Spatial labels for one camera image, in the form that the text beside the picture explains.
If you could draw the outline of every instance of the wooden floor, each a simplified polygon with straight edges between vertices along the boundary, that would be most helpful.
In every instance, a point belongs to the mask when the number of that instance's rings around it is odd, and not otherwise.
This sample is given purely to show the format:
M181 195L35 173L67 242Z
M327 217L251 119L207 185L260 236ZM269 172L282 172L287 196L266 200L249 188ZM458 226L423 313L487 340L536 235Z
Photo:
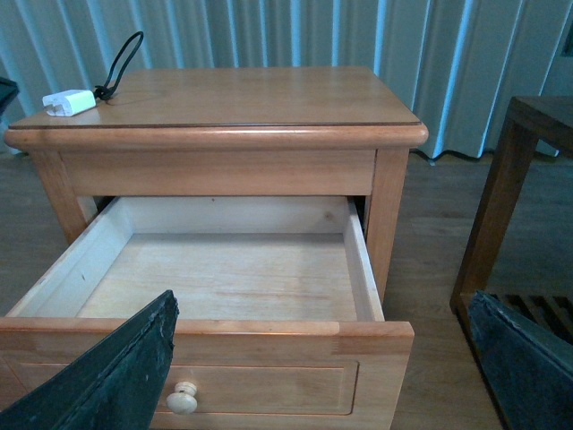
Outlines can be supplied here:
M448 306L489 165L410 156L384 309L410 321L414 351L393 430L496 429L489 400ZM536 161L492 275L492 285L563 288L571 279L573 166ZM66 248L29 158L0 155L0 313Z

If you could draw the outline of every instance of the black cable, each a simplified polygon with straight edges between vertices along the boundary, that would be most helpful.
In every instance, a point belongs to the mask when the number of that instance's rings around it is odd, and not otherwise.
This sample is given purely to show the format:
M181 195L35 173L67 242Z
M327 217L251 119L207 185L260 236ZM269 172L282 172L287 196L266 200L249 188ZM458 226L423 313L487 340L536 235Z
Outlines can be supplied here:
M107 85L109 85L109 83L111 81L111 77L114 74L115 65L119 61L119 58L122 56L125 49L129 46L129 44L132 42L132 40L134 40L138 36L140 39L137 41L137 44L135 45L135 47L132 50L132 53L125 60L124 65L122 65L122 68L119 71L119 74L117 75L117 79L115 79L114 86L111 88L108 88ZM125 41L124 45L119 50L119 53L117 54L117 56L115 56L114 62L111 64L111 69L109 69L109 75L107 76L106 83L104 83L103 85L96 85L96 89L93 91L93 95L96 99L101 99L101 100L111 99L111 96L113 96L115 90L117 90L117 86L119 85L119 82L122 80L122 75L124 74L125 67L127 67L129 62L132 61L132 58L133 58L133 56L135 56L135 53L139 49L142 41L143 41L143 31L138 31L137 33L133 34L130 38L128 38Z

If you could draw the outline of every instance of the drawer front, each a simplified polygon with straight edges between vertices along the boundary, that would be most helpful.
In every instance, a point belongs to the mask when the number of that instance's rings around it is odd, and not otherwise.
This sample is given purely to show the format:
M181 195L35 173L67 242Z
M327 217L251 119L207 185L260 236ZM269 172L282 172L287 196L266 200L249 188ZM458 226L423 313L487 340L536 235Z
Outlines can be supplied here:
M101 341L120 320L0 318L2 407ZM179 320L172 370L152 428L389 429L412 346L407 322ZM165 398L197 387L179 415Z
M169 412L167 396L185 381L197 386L195 414L345 415L352 412L357 367L356 362L172 365L157 411Z

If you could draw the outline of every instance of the wooden nightstand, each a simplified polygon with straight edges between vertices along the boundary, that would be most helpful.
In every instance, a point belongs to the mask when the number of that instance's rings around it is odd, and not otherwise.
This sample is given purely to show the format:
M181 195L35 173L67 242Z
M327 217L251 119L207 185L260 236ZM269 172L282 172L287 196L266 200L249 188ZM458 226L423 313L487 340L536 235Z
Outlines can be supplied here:
M1 320L3 386L41 383L146 288L175 285L154 426L389 428L414 334L381 300L408 151L426 137L360 67L140 71L91 111L12 125L77 240ZM130 197L91 222L97 195ZM366 196L365 243L347 196ZM164 404L183 380L198 387L189 416Z

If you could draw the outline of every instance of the wooden side table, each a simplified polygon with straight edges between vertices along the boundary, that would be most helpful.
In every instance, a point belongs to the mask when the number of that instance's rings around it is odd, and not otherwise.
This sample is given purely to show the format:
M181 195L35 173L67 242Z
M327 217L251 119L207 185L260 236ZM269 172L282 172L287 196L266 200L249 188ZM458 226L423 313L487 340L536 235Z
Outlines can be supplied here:
M573 157L573 97L516 97L509 103L450 300L466 333L467 306L475 291L486 287L540 139Z
M98 195L365 195L383 297L408 151L425 126L362 67L145 70L74 117L11 125L71 243Z

